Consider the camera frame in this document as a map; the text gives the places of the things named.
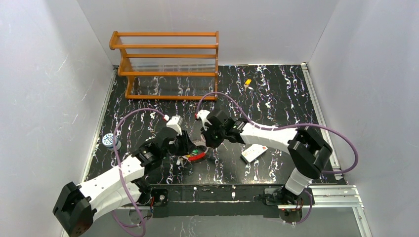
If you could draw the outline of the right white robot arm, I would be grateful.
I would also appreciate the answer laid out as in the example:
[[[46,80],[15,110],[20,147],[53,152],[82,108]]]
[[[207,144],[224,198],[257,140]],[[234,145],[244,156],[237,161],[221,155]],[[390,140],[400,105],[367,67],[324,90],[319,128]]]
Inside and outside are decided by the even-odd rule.
[[[228,140],[231,143],[265,145],[288,153],[295,168],[282,188],[284,195],[296,197],[318,179],[333,151],[310,126],[263,130],[243,118],[234,120],[221,110],[200,110],[196,120],[202,123],[201,134],[207,147],[215,149]]]

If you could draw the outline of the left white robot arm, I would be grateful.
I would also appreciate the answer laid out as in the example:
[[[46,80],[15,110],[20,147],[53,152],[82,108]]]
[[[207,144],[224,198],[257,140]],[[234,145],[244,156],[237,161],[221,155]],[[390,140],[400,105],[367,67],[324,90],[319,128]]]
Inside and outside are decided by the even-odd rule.
[[[159,168],[168,156],[186,156],[196,149],[186,131],[165,127],[129,154],[121,165],[76,185],[66,184],[53,208],[53,215],[70,237],[85,233],[102,215],[152,196],[144,175]]]

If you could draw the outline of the white card box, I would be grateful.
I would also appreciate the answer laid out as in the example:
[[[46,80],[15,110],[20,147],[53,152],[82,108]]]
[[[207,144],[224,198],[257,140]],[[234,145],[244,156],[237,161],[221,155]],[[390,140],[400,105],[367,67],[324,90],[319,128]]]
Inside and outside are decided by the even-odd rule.
[[[268,148],[266,146],[252,144],[249,148],[247,148],[241,153],[241,158],[246,163],[252,163],[253,161],[257,160],[261,155],[263,155],[267,150]]]

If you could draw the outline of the yellow tagged key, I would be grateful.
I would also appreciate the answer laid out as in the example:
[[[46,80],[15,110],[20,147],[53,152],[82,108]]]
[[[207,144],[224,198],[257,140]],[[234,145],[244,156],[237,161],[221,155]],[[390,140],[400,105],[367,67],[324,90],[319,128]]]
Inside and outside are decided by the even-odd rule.
[[[246,92],[247,90],[253,90],[253,88],[251,87],[251,82],[252,79],[247,79],[244,83],[244,92]]]

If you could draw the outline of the blue white round tin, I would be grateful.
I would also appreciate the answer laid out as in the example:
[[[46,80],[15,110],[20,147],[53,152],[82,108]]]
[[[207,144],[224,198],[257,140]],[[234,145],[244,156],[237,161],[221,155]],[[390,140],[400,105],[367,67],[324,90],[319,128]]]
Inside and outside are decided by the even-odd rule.
[[[118,151],[122,146],[121,141],[118,138],[114,138],[113,133],[105,134],[102,137],[101,142],[104,147],[111,151],[114,150],[114,148]]]

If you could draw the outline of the orange wooden rack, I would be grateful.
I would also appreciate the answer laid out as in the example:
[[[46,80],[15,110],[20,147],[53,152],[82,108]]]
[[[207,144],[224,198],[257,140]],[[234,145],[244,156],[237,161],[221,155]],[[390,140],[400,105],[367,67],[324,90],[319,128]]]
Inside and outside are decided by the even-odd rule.
[[[216,100],[219,32],[118,32],[109,48],[120,52],[118,76],[126,99]]]

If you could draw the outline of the aluminium frame rail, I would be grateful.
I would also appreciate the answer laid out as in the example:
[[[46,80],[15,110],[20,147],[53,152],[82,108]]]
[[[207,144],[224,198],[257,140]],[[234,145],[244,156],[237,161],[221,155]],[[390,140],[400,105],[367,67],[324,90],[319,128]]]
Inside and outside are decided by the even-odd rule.
[[[325,126],[326,122],[317,99],[314,84],[310,76],[308,64],[301,63],[301,68],[308,86],[310,98],[314,106],[318,123]],[[355,185],[313,185],[315,207],[318,208],[351,208],[362,237],[371,237],[372,233],[364,213],[364,205]]]

